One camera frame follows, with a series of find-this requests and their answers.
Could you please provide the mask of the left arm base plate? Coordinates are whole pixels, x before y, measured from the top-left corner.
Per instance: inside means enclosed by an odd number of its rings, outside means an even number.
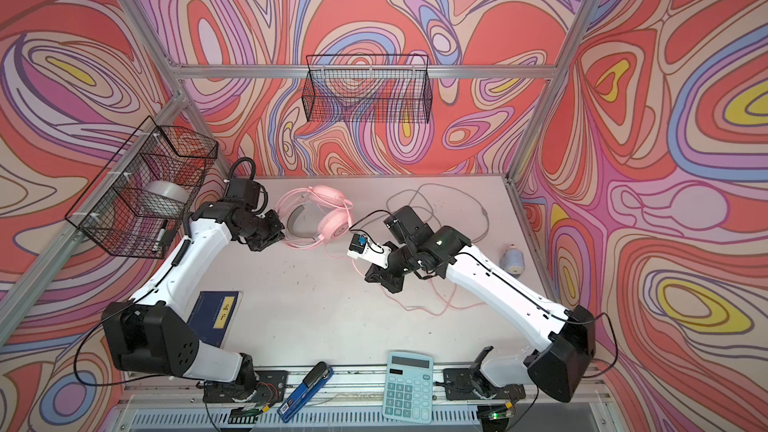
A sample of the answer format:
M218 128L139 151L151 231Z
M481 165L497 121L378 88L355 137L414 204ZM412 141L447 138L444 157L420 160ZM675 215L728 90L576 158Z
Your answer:
M287 370L256 370L254 374L255 379L245 385L206 381L203 385L203 402L274 405L284 399L288 379Z

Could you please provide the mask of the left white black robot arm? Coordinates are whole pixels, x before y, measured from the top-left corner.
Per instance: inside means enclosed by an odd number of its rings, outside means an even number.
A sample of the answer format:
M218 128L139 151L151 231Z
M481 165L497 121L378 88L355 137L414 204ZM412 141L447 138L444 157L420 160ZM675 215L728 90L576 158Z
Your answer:
M188 324L185 310L230 242L261 252L283 239L284 225L268 209L268 198L255 180L233 178L222 198L185 217L182 241L155 274L129 300L111 303L102 314L118 370L196 380L233 402L254 396L259 378L252 357L205 343Z

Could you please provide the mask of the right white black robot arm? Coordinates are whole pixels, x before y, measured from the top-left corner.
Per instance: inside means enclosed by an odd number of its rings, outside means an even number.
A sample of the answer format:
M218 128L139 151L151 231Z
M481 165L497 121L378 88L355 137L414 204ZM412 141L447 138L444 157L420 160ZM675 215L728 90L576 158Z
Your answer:
M348 250L351 258L368 262L366 282L398 294L409 275L449 281L511 323L531 348L525 355L492 358L492 347L485 347L466 371L463 393L490 398L523 374L558 402L574 398L596 352L597 319L588 309L568 308L535 292L466 235L448 225L433 230L410 206L382 214L392 240L379 244L355 228Z

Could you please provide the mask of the pink cat-ear headphones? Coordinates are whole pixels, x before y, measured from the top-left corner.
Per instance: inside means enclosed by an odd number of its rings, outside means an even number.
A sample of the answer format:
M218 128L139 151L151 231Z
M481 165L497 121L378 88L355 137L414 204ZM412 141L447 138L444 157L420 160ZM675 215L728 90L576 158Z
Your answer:
M305 210L298 228L313 232L312 239L290 240L286 237L286 221L297 206ZM285 193L274 207L285 226L283 243L295 250L310 250L343 236L351 227L353 203L341 191L317 185L296 188Z

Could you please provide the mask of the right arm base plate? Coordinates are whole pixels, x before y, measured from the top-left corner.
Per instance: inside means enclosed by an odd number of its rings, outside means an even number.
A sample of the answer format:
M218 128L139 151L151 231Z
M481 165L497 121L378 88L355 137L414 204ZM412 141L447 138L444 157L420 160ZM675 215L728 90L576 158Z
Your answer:
M485 347L465 368L446 368L443 370L443 380L436 381L437 387L442 387L449 401L468 400L506 400L516 403L526 398L526 391L521 384L508 384L503 387L495 386L481 371L484 359L494 349Z

